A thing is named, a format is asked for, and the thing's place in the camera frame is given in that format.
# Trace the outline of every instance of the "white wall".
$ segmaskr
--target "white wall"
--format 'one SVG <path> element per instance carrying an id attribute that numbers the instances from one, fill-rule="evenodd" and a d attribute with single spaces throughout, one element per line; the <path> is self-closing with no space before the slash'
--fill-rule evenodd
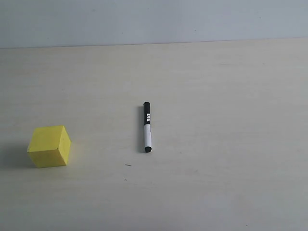
<path id="1" fill-rule="evenodd" d="M 0 0 L 0 48 L 304 36 L 307 0 Z"/>

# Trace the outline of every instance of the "table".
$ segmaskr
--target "table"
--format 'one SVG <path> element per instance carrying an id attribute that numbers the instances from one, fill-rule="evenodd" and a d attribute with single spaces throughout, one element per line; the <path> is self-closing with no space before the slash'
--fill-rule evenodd
<path id="1" fill-rule="evenodd" d="M 306 231 L 307 44 L 0 50 L 0 229 Z M 32 131 L 52 125 L 69 164 L 36 169 Z"/>

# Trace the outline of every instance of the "yellow block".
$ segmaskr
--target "yellow block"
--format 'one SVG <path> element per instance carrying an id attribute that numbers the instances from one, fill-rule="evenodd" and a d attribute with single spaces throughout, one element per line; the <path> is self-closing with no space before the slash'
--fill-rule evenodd
<path id="1" fill-rule="evenodd" d="M 28 155 L 36 167 L 67 165 L 71 140 L 64 126 L 36 128 L 28 147 Z"/>

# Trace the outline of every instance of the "cube top face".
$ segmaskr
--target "cube top face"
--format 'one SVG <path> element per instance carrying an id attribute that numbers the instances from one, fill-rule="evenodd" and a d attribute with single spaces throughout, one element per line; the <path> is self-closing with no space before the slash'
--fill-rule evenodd
<path id="1" fill-rule="evenodd" d="M 28 152 L 55 150 L 59 147 L 64 126 L 36 128 L 33 131 Z"/>

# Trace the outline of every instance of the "marker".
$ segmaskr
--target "marker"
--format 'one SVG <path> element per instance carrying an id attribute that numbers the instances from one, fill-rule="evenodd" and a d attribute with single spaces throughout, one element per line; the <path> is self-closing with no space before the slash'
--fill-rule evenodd
<path id="1" fill-rule="evenodd" d="M 151 141 L 151 116 L 150 116 L 150 103 L 144 102 L 144 150 L 146 153 L 149 153 L 152 150 L 152 141 Z"/>

